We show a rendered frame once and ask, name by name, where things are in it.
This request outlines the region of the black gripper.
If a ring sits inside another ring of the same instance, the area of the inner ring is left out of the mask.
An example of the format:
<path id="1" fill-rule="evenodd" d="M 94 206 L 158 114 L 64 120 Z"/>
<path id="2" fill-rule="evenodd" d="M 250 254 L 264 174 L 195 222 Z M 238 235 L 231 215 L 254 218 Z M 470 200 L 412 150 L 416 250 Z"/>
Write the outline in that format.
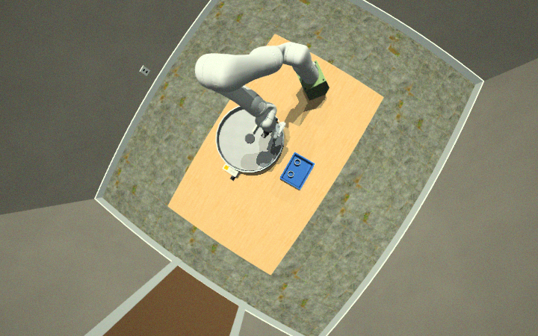
<path id="1" fill-rule="evenodd" d="M 262 130 L 263 130 L 263 129 L 262 129 Z M 272 131 L 271 131 L 271 132 L 266 132 L 266 131 L 263 130 L 263 132 L 264 132 L 264 133 L 262 133 L 261 136 L 262 136 L 263 138 L 266 138 L 266 136 L 268 136 L 269 133 L 271 133 Z"/>

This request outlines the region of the blue crate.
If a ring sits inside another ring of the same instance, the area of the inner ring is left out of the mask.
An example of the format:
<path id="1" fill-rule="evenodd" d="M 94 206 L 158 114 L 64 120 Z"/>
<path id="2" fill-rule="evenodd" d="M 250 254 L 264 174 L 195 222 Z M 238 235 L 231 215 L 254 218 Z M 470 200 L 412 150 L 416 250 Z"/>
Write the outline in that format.
<path id="1" fill-rule="evenodd" d="M 300 162 L 299 160 L 296 160 L 296 159 L 300 159 Z M 294 160 L 296 160 L 295 163 L 299 165 L 295 165 Z M 280 178 L 283 181 L 286 181 L 287 183 L 291 184 L 292 186 L 300 190 L 303 184 L 305 183 L 306 179 L 308 178 L 309 173 L 312 171 L 313 167 L 314 167 L 313 162 L 303 157 L 302 155 L 294 153 L 290 161 L 288 162 L 286 168 L 284 169 L 282 175 L 280 176 Z M 290 172 L 288 173 L 288 171 Z M 294 172 L 294 175 L 292 171 Z M 293 175 L 293 176 L 289 177 L 288 175 L 289 176 Z"/>

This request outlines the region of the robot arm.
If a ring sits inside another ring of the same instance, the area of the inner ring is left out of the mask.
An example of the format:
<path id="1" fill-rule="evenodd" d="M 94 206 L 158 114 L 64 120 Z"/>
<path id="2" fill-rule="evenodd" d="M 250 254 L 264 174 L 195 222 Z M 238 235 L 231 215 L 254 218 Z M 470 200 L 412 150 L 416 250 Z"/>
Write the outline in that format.
<path id="1" fill-rule="evenodd" d="M 266 132 L 272 131 L 273 139 L 277 139 L 285 127 L 285 122 L 276 123 L 276 105 L 266 102 L 257 92 L 245 85 L 278 72 L 282 64 L 292 66 L 305 83 L 314 84 L 319 77 L 318 68 L 315 63 L 313 65 L 308 47 L 298 43 L 263 46 L 252 50 L 250 54 L 203 55 L 196 63 L 195 74 L 202 86 L 242 107 L 256 118 L 258 127 Z"/>

